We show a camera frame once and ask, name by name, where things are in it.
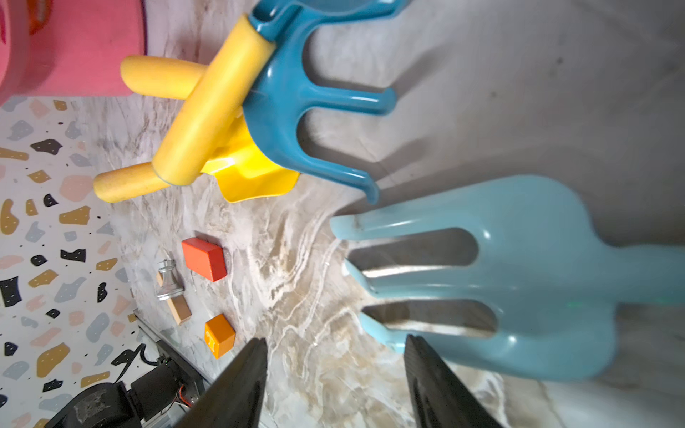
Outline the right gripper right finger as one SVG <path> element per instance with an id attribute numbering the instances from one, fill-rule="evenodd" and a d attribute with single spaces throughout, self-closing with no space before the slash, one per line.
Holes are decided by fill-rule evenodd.
<path id="1" fill-rule="evenodd" d="M 418 427 L 501 425 L 424 338 L 407 336 L 404 364 Z"/>

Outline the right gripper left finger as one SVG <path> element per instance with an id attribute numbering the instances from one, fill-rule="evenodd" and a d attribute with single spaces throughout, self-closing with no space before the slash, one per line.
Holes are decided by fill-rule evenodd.
<path id="1" fill-rule="evenodd" d="M 260 422 L 268 374 L 268 345 L 251 339 L 178 427 L 257 427 Z"/>

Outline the light blue garden fork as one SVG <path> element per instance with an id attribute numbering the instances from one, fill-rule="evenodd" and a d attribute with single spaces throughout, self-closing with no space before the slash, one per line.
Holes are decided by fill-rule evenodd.
<path id="1" fill-rule="evenodd" d="M 351 276 L 376 298 L 469 300 L 497 317 L 488 339 L 426 333 L 462 366 L 574 382 L 602 373 L 618 348 L 621 303 L 684 301 L 678 246 L 615 247 L 597 235 L 581 198 L 560 182 L 519 175 L 331 219 L 335 236 L 367 241 L 460 228 L 478 255 L 465 267 Z"/>

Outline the yellow scoop yellow handle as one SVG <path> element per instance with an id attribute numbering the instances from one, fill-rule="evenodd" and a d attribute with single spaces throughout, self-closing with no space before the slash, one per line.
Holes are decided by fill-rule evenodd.
<path id="1" fill-rule="evenodd" d="M 300 177 L 298 172 L 278 166 L 260 151 L 243 115 L 227 129 L 201 173 L 216 178 L 222 196 L 229 203 L 287 194 Z M 158 192 L 169 185 L 146 162 L 99 174 L 93 186 L 99 199 L 118 203 Z"/>

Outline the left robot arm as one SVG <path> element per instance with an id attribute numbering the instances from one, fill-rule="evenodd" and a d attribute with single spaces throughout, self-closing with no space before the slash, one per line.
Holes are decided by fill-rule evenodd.
<path id="1" fill-rule="evenodd" d="M 47 427 L 141 427 L 173 404 L 198 399 L 206 391 L 204 379 L 169 360 L 131 385 L 98 383 L 78 394 L 59 410 Z"/>

